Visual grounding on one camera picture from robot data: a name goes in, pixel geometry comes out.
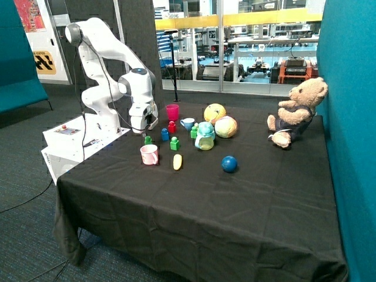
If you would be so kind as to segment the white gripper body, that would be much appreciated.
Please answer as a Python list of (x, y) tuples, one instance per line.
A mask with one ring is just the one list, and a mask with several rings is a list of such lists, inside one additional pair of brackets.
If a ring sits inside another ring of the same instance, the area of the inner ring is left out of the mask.
[(143, 133), (149, 126), (153, 129), (158, 124), (158, 109), (154, 101), (133, 103), (129, 115), (132, 130), (137, 134)]

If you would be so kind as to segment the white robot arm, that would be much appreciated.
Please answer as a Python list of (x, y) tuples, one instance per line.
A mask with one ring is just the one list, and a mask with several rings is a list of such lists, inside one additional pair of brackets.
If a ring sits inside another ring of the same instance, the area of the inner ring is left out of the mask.
[[(134, 133), (152, 130), (158, 123), (158, 108), (153, 98), (155, 75), (139, 57), (118, 40), (108, 25), (99, 18), (70, 23), (65, 28), (67, 40), (78, 48), (85, 74), (97, 85), (82, 93), (83, 103), (98, 116), (100, 128), (110, 133), (120, 131), (120, 121), (109, 104), (123, 96), (130, 96), (130, 127)], [(130, 71), (114, 80), (104, 60), (122, 61)]]

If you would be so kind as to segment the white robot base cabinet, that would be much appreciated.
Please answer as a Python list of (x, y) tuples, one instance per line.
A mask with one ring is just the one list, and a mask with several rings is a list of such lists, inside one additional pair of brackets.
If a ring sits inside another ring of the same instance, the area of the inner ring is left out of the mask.
[(90, 113), (44, 131), (46, 147), (41, 153), (53, 182), (128, 131), (122, 127), (110, 132)]

